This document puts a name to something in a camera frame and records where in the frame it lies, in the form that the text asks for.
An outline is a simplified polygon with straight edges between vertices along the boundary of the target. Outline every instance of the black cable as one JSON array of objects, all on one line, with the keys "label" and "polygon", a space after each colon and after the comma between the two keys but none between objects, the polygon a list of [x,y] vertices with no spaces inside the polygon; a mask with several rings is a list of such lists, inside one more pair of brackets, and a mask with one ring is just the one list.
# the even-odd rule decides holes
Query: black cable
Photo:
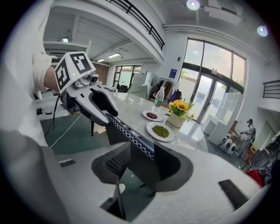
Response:
[{"label": "black cable", "polygon": [[55,114],[56,114],[56,107],[57,107],[57,103],[58,103],[58,100],[59,100],[60,96],[58,95],[57,99],[56,99],[56,104],[54,106],[54,111],[53,111],[53,117],[52,117],[52,123],[51,125],[49,126],[46,134],[44,135],[44,137],[46,137],[47,134],[49,134],[52,130],[54,130],[54,117],[55,117]]}]

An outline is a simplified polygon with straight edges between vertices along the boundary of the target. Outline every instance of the white vase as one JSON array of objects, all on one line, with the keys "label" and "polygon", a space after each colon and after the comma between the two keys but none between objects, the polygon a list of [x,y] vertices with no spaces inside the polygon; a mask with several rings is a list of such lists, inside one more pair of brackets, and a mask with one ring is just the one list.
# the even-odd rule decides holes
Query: white vase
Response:
[{"label": "white vase", "polygon": [[177,128],[180,128],[184,124],[184,120],[181,119],[178,115],[171,113],[170,117],[167,118],[168,122],[174,125]]}]

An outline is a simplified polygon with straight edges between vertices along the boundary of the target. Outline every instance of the fluorescent light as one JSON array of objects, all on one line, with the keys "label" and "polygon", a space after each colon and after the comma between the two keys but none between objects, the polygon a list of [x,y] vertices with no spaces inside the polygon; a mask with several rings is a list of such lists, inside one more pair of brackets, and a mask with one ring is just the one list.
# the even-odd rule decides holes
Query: fluorescent light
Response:
[{"label": "fluorescent light", "polygon": [[187,7],[191,10],[198,10],[200,8],[200,3],[197,0],[188,0]]},{"label": "fluorescent light", "polygon": [[257,29],[257,32],[262,37],[266,37],[268,35],[268,31],[267,31],[266,26],[259,26],[258,29]]},{"label": "fluorescent light", "polygon": [[108,58],[117,57],[117,56],[119,56],[119,55],[120,55],[119,53],[116,53],[116,54],[113,54],[113,55],[109,56]]}]

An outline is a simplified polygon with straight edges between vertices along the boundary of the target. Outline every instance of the plastic bottle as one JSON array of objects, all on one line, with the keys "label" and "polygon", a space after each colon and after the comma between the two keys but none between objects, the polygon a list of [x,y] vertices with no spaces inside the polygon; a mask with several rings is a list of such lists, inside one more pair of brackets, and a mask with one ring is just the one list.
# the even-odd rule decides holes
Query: plastic bottle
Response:
[{"label": "plastic bottle", "polygon": [[164,96],[165,88],[162,86],[159,92],[157,92],[156,98],[154,100],[154,106],[152,109],[153,112],[157,113],[160,110]]}]

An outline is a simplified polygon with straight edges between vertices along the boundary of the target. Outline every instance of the yellow flower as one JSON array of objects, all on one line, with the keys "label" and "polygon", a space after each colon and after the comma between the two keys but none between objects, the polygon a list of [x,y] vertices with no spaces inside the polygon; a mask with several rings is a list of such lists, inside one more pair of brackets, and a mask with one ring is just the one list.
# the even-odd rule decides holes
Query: yellow flower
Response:
[{"label": "yellow flower", "polygon": [[179,110],[184,110],[184,111],[186,111],[186,110],[188,110],[188,108],[189,108],[189,105],[187,105],[186,103],[181,102],[181,101],[179,101],[179,100],[175,100],[175,101],[174,101],[174,105],[175,105]]}]

